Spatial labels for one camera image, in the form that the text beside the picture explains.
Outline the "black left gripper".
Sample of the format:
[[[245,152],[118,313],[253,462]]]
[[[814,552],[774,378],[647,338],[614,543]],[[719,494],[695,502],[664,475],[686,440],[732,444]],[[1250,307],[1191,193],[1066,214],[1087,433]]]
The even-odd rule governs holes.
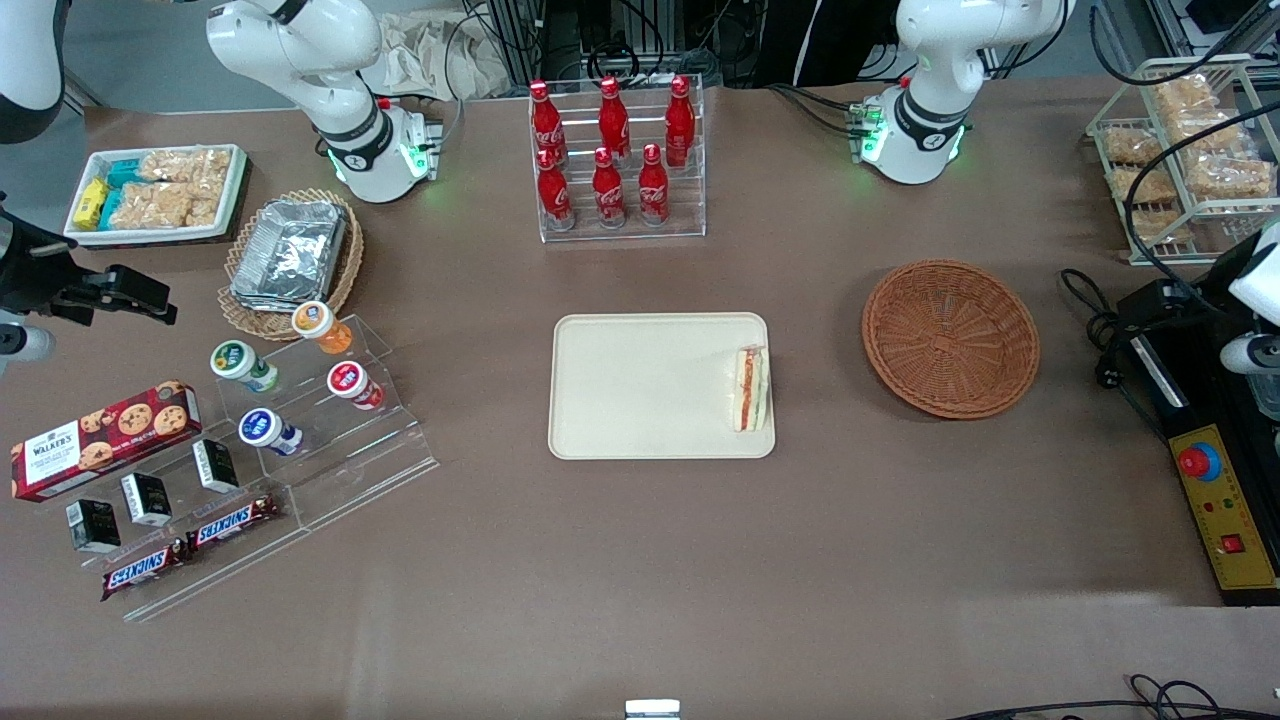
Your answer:
[[[1229,290],[1251,263],[1258,242],[1260,234],[1252,234],[1222,252],[1194,281],[1194,288],[1179,281],[1151,281],[1130,292],[1117,304],[1117,336],[1139,337],[1188,325],[1260,331],[1256,313]],[[1184,313],[1187,307],[1190,313]]]

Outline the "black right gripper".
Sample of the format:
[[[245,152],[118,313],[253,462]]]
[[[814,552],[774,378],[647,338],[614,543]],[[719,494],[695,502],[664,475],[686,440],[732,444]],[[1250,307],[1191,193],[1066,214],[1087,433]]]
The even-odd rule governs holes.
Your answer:
[[[1,305],[17,315],[36,313],[90,325],[104,309],[102,295],[118,301],[119,313],[146,316],[164,325],[177,323],[178,307],[168,304],[170,288],[145,273],[110,265],[102,291],[90,281],[92,270],[79,266],[70,251],[74,240],[45,231],[1,211]],[[163,307],[147,304],[165,304]]]

